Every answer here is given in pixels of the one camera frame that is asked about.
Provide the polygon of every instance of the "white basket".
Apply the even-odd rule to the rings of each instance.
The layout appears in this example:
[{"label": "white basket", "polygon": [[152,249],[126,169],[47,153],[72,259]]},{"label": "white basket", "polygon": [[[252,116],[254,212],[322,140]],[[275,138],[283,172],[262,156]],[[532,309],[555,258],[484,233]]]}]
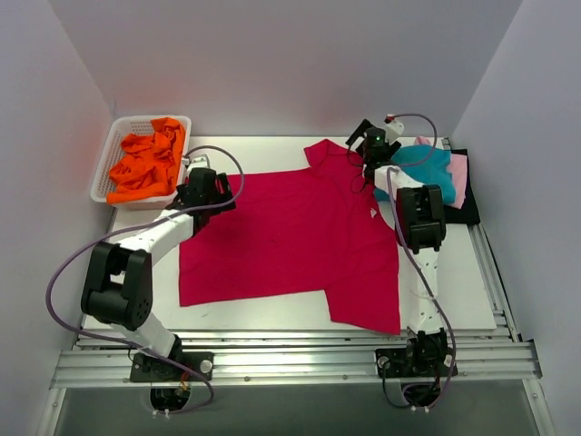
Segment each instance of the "white basket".
[{"label": "white basket", "polygon": [[[183,145],[182,156],[188,152],[188,141],[190,140],[190,131],[192,130],[192,120],[187,116],[176,115],[146,115],[146,116],[125,116],[113,122],[103,152],[101,160],[97,166],[97,172],[94,175],[93,185],[91,186],[91,198],[98,203],[107,202],[107,194],[115,191],[115,185],[109,178],[109,170],[116,165],[125,152],[121,148],[123,138],[128,134],[152,134],[153,127],[151,120],[169,116],[182,123],[185,129],[185,144]],[[185,176],[185,166],[180,163],[180,172],[178,174],[178,184],[183,182]],[[118,209],[163,209],[172,202],[176,192],[164,197],[150,197],[134,202],[113,204]]]}]

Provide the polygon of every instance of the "white wall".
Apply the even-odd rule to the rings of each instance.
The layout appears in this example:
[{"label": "white wall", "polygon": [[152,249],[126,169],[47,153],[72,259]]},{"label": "white wall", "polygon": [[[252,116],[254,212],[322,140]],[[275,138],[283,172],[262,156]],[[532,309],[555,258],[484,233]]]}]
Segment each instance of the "white wall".
[{"label": "white wall", "polygon": [[458,129],[558,434],[579,434],[581,3],[525,0]]},{"label": "white wall", "polygon": [[410,110],[451,134],[521,3],[50,1],[120,114],[179,112],[197,134],[303,135]]},{"label": "white wall", "polygon": [[[111,120],[45,0],[3,2],[0,59],[0,434],[28,435],[72,339],[49,318],[45,286],[110,216],[88,187]],[[83,264],[58,283],[56,308],[72,322]]]}]

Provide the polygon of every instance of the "orange cloth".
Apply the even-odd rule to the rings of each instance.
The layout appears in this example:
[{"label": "orange cloth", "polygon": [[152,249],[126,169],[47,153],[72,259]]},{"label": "orange cloth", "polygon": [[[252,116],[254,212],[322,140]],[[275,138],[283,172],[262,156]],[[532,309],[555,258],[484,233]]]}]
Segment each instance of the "orange cloth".
[{"label": "orange cloth", "polygon": [[116,191],[109,204],[170,195],[178,183],[185,130],[173,118],[152,120],[154,134],[128,134],[121,142],[125,157],[109,171]]}]

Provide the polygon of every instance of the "pink cloth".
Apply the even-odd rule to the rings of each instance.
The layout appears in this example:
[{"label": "pink cloth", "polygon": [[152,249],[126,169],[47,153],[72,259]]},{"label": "pink cloth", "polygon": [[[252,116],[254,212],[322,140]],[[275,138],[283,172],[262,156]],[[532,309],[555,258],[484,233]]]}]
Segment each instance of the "pink cloth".
[{"label": "pink cloth", "polygon": [[416,136],[414,145],[432,145],[432,142],[426,136]]},{"label": "pink cloth", "polygon": [[334,322],[399,333],[398,249],[373,187],[356,193],[360,168],[329,140],[305,154],[310,168],[247,175],[236,210],[181,245],[180,305],[324,289]]},{"label": "pink cloth", "polygon": [[468,182],[468,156],[452,154],[450,165],[446,168],[452,174],[452,184],[456,190],[456,201],[448,206],[462,209],[466,200],[466,183]]}]

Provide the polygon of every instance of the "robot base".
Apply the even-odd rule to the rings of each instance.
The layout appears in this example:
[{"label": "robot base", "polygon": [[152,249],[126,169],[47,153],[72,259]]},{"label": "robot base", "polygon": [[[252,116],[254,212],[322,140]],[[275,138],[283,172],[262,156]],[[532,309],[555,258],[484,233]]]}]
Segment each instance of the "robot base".
[{"label": "robot base", "polygon": [[[214,355],[211,352],[184,352],[180,363],[203,375],[207,381],[212,379]],[[129,376],[130,382],[179,382],[183,371],[165,362],[160,362],[147,354],[138,352],[133,357],[133,365]],[[188,382],[201,382],[189,377]]]},{"label": "robot base", "polygon": [[[378,376],[386,379],[403,379],[416,377],[445,377],[449,367],[452,351],[448,347],[446,333],[425,334],[419,332],[408,339],[408,346],[400,349],[377,349],[375,362]],[[458,375],[456,365],[452,375]]]}]

